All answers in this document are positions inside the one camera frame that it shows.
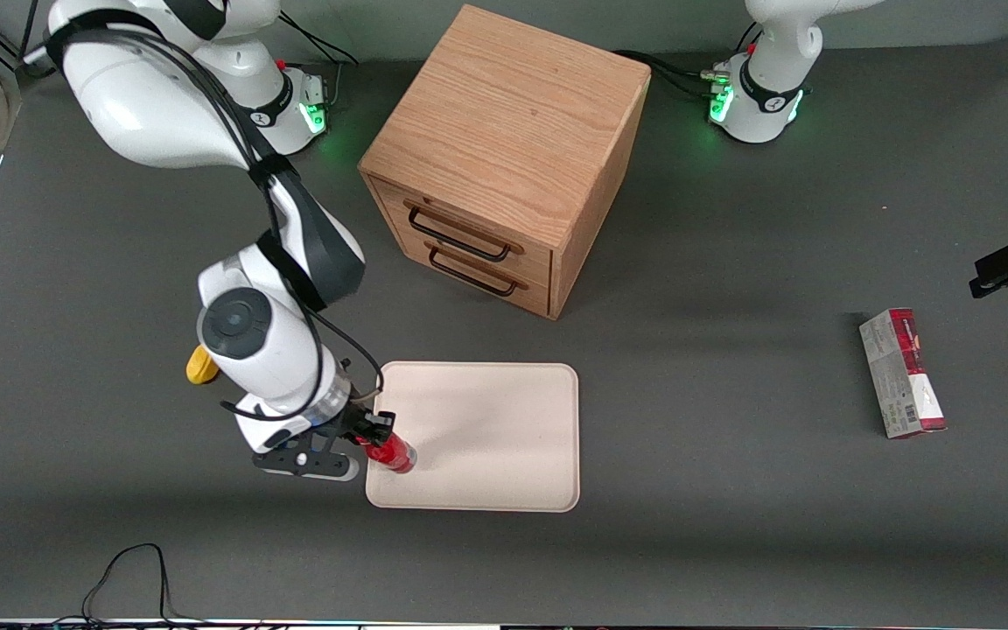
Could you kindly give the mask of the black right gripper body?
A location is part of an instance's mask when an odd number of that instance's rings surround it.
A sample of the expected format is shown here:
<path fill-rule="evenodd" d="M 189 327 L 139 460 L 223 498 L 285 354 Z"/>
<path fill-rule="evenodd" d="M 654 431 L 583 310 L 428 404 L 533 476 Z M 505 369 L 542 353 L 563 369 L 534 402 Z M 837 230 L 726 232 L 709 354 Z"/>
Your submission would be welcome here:
<path fill-rule="evenodd" d="M 363 404 L 348 404 L 340 412 L 339 417 L 333 420 L 332 428 L 325 438 L 325 450 L 332 452 L 336 440 L 347 440 L 353 445 L 357 445 L 354 440 L 355 428 L 356 430 L 360 428 L 364 428 L 364 430 L 368 430 L 368 428 L 375 429 L 369 422 L 369 415 L 371 415 L 371 409 L 363 406 Z"/>

